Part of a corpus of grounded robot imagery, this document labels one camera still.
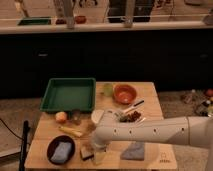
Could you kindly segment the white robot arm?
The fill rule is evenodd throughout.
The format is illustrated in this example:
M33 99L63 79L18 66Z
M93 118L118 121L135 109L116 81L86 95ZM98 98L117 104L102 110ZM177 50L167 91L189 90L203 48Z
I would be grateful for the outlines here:
M209 150L205 171L213 171L213 117L176 117L143 122L120 122L122 112L105 110L91 133L91 146L105 149L111 141L142 141Z

